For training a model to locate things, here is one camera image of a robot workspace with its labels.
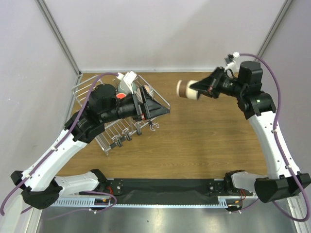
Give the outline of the steel tumbler cup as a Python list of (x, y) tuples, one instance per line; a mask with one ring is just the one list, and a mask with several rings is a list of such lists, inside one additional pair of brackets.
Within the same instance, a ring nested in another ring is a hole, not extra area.
[(177, 96), (190, 100), (199, 100), (198, 91), (190, 88), (192, 84), (197, 82), (195, 80), (179, 80), (176, 86)]

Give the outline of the grey striped round mug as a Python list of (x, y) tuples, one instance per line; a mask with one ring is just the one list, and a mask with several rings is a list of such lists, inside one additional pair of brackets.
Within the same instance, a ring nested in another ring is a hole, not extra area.
[[(154, 90), (151, 86), (149, 85), (143, 85), (143, 87), (145, 88), (145, 90), (147, 91), (147, 93), (151, 96), (151, 97), (154, 97)], [(138, 88), (136, 90), (136, 97), (137, 99), (140, 101), (140, 102), (143, 102), (142, 100), (142, 94), (140, 92), (140, 89)]]

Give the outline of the orange mug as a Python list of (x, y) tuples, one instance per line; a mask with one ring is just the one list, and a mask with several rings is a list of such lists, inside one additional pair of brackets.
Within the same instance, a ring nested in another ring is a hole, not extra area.
[(123, 98), (126, 97), (126, 94), (124, 94), (124, 93), (118, 93), (116, 96), (117, 96), (118, 99), (123, 99)]

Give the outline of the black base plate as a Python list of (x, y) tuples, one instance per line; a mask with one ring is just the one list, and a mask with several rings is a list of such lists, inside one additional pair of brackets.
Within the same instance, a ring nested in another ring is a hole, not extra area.
[(222, 197), (228, 193), (224, 181), (214, 179), (110, 179), (113, 195), (122, 198), (199, 198)]

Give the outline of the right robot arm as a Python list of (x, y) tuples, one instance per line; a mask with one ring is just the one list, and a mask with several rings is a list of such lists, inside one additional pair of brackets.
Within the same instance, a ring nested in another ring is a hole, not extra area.
[(275, 123), (276, 107), (272, 97), (261, 90), (263, 70), (261, 64), (244, 61), (236, 78), (230, 78), (223, 67), (217, 67), (211, 75), (194, 81), (189, 88), (198, 96), (218, 98), (220, 94), (235, 97), (245, 119), (256, 133), (268, 168), (267, 176), (257, 176), (244, 171), (230, 172), (231, 179), (224, 182), (224, 191), (235, 195), (242, 189), (255, 192), (264, 202), (272, 202), (300, 193), (311, 183), (308, 173), (302, 173), (295, 164)]

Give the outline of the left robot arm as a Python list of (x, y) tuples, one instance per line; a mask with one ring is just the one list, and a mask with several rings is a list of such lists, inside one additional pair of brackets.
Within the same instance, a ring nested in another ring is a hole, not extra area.
[(88, 93), (88, 98), (76, 112), (54, 145), (32, 167), (11, 174), (13, 183), (22, 189), (26, 204), (36, 209), (51, 206), (61, 196), (107, 190), (108, 180), (99, 169), (68, 177), (59, 177), (59, 170), (95, 137), (105, 131), (105, 124), (131, 117), (135, 121), (148, 120), (168, 114), (170, 110), (161, 105), (141, 86), (142, 100), (135, 94), (117, 98), (111, 84), (100, 84)]

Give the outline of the teal ceramic mug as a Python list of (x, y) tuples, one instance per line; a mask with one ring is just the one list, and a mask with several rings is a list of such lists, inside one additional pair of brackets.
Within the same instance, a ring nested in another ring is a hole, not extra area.
[[(137, 86), (135, 83), (132, 83), (132, 90), (133, 92), (136, 92), (137, 90)], [(126, 85), (126, 83), (122, 82), (122, 83), (119, 83), (118, 85), (118, 88), (117, 88), (117, 91), (119, 93), (124, 93), (124, 94), (129, 94), (131, 93), (131, 90), (129, 89), (129, 87)]]

